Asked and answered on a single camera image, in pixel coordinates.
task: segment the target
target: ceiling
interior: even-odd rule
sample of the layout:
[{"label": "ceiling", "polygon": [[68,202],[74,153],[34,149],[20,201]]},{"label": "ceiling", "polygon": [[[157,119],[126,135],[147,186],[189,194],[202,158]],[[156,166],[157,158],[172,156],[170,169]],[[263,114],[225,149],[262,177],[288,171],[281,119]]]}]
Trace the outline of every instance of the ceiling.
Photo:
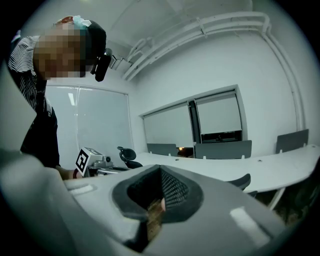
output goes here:
[{"label": "ceiling", "polygon": [[107,46],[125,56],[141,38],[157,39],[161,32],[182,28],[197,17],[252,10],[252,0],[47,0],[21,35],[38,35],[65,16],[81,15],[100,24]]}]

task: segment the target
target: gray desk partition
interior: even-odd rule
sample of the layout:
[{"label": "gray desk partition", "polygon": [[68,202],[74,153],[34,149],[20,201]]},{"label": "gray desk partition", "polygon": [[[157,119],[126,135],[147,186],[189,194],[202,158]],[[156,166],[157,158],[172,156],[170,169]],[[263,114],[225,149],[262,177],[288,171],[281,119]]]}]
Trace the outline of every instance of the gray desk partition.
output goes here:
[{"label": "gray desk partition", "polygon": [[195,158],[241,159],[251,157],[252,140],[196,144]]},{"label": "gray desk partition", "polygon": [[157,144],[157,143],[148,143],[147,145],[148,152],[152,152],[157,155],[168,156],[171,154],[172,157],[177,157],[177,146],[176,144]]},{"label": "gray desk partition", "polygon": [[276,140],[275,153],[287,152],[302,148],[308,144],[309,129],[279,135]]}]

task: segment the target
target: long white table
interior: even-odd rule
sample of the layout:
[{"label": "long white table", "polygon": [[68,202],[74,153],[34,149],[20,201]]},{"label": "long white table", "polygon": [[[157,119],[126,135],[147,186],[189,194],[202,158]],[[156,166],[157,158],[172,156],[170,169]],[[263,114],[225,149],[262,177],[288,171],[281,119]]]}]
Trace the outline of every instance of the long white table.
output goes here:
[{"label": "long white table", "polygon": [[143,166],[173,166],[222,181],[250,174],[251,183],[245,192],[278,190],[269,205],[273,209],[286,187],[309,177],[319,157],[320,147],[310,144],[285,153],[245,159],[196,159],[144,152],[138,154],[134,161]]}]

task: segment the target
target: whiteboard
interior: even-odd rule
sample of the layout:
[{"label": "whiteboard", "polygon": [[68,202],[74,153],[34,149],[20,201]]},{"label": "whiteboard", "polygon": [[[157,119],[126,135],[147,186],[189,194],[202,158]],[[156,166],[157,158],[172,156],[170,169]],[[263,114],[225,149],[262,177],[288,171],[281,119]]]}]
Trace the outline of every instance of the whiteboard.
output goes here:
[{"label": "whiteboard", "polygon": [[93,148],[116,166],[126,166],[118,146],[133,148],[128,96],[101,89],[47,86],[46,98],[57,118],[61,167],[74,170],[79,150]]},{"label": "whiteboard", "polygon": [[241,131],[241,119],[236,95],[196,100],[201,134]]},{"label": "whiteboard", "polygon": [[146,115],[144,129],[147,143],[176,144],[177,148],[194,146],[187,103]]}]

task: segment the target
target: table leg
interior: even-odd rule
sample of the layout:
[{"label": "table leg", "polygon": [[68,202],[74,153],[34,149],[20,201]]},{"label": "table leg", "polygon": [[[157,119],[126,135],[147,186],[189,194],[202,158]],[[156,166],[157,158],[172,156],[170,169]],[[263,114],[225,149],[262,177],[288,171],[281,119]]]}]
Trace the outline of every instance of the table leg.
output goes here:
[{"label": "table leg", "polygon": [[282,197],[283,193],[285,192],[285,187],[281,188],[281,189],[278,189],[276,192],[275,192],[275,195],[274,197],[272,198],[271,202],[269,203],[268,205],[268,208],[272,211],[277,203],[279,202],[280,198]]}]

